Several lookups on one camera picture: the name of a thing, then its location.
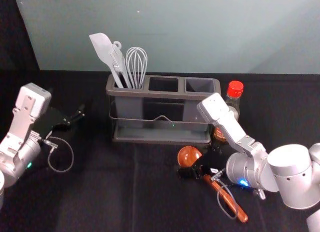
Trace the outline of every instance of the black tablecloth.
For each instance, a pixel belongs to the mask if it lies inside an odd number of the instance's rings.
[[[242,80],[239,122],[268,151],[289,143],[310,147],[320,141],[319,76],[192,76],[219,79],[223,93],[230,80]],[[19,88],[28,82],[52,88],[51,106],[68,115],[83,102],[90,105],[77,128],[59,134],[73,147],[72,170],[57,174],[48,169],[44,150],[5,190],[1,232],[308,231],[306,218],[319,205],[293,210],[279,193],[266,193],[261,201],[252,192],[232,187],[249,216],[248,223],[241,224],[226,217],[216,193],[204,182],[178,179],[181,146],[112,143],[107,77],[103,72],[1,72],[1,138],[8,131]]]

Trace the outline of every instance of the wire whisk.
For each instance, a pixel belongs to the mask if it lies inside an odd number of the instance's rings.
[[[131,47],[125,55],[125,65],[132,87],[141,89],[144,83],[148,56],[141,47]]]

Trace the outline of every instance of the gray wall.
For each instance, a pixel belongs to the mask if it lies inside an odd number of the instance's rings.
[[[320,0],[17,0],[40,69],[108,70],[88,35],[152,72],[320,73]]]

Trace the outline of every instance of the orange ladle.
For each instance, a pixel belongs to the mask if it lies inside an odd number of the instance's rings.
[[[202,156],[201,152],[192,146],[186,146],[183,147],[177,156],[178,163],[181,167],[189,167],[194,164],[194,162]],[[224,190],[221,189],[221,186],[216,181],[211,181],[210,175],[205,175],[203,177],[205,182],[207,182],[215,191],[220,190],[220,197],[223,198],[223,200],[226,202],[226,204],[229,206],[229,208],[236,213],[237,205],[235,204],[235,201],[232,199],[232,197]],[[248,215],[243,211],[243,209],[240,208],[238,205],[238,213],[237,218],[242,222],[245,223],[248,221]]]

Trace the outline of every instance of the wooden handle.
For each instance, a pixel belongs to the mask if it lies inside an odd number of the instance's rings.
[[[205,175],[203,179],[215,190],[218,191],[221,186],[216,182],[211,181],[211,177],[209,175]],[[221,189],[219,192],[219,195],[223,198],[223,200],[226,202],[226,204],[229,206],[229,208],[236,213],[236,204],[232,197],[224,190]],[[242,223],[246,223],[248,221],[248,215],[243,211],[243,209],[238,205],[238,214],[237,214],[238,219]]]

